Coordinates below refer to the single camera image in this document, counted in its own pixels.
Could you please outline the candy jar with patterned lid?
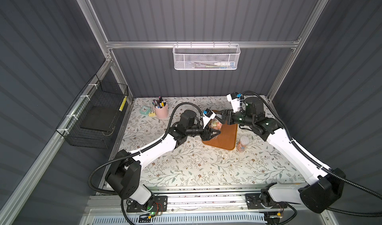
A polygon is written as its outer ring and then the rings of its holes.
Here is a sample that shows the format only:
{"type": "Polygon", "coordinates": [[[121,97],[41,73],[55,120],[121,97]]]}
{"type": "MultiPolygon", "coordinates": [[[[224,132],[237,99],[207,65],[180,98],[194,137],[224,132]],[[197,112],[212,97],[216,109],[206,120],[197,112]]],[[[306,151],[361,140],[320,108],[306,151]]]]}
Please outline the candy jar with patterned lid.
{"type": "Polygon", "coordinates": [[[222,123],[218,119],[214,118],[209,122],[209,127],[220,131],[222,128],[222,123]]]}

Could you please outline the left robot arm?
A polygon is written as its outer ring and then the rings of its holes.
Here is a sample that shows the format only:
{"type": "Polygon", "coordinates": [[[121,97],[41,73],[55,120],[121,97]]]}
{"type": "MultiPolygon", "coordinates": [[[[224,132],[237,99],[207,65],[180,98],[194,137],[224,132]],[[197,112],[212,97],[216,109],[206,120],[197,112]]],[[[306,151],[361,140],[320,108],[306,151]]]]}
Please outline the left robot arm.
{"type": "Polygon", "coordinates": [[[206,109],[200,119],[202,125],[198,125],[196,113],[191,110],[184,111],[180,120],[170,126],[161,138],[138,150],[119,151],[115,157],[116,161],[110,164],[106,173],[106,182],[122,200],[132,199],[140,205],[150,204],[153,195],[148,188],[140,184],[141,171],[158,157],[185,143],[189,136],[199,136],[204,141],[218,136],[220,131],[209,126],[214,119],[221,120],[214,111],[206,109]]]}

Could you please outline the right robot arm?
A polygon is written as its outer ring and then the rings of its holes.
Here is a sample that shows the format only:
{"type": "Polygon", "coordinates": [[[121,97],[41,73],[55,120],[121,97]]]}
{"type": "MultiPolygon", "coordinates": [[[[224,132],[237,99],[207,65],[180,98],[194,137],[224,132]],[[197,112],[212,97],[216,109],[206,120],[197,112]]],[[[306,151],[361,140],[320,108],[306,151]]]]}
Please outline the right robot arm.
{"type": "Polygon", "coordinates": [[[314,213],[322,213],[342,196],[344,183],[325,172],[330,167],[322,164],[294,139],[276,117],[265,115],[265,101],[258,96],[245,98],[240,93],[227,95],[231,110],[220,111],[222,123],[248,126],[262,140],[276,148],[298,172],[302,184],[273,183],[261,190],[260,201],[265,208],[276,203],[305,205],[314,213]]]}

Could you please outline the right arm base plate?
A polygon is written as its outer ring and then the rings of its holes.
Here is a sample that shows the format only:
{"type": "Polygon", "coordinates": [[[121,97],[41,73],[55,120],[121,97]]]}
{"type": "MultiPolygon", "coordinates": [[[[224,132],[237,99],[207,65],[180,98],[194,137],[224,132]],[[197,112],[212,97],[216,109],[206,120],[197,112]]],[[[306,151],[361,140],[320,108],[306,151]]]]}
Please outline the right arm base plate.
{"type": "Polygon", "coordinates": [[[245,194],[245,202],[249,210],[254,209],[285,209],[284,202],[274,202],[270,196],[263,193],[247,193],[245,194]]]}

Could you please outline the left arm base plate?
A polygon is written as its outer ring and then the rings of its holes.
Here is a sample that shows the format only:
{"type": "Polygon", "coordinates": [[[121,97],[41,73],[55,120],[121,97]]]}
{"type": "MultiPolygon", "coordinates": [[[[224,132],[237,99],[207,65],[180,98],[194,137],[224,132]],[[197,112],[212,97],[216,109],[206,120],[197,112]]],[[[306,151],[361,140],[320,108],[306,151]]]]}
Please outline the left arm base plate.
{"type": "Polygon", "coordinates": [[[140,204],[135,200],[128,199],[126,202],[126,211],[128,213],[138,212],[166,212],[168,205],[168,196],[152,196],[146,203],[140,204]]]}

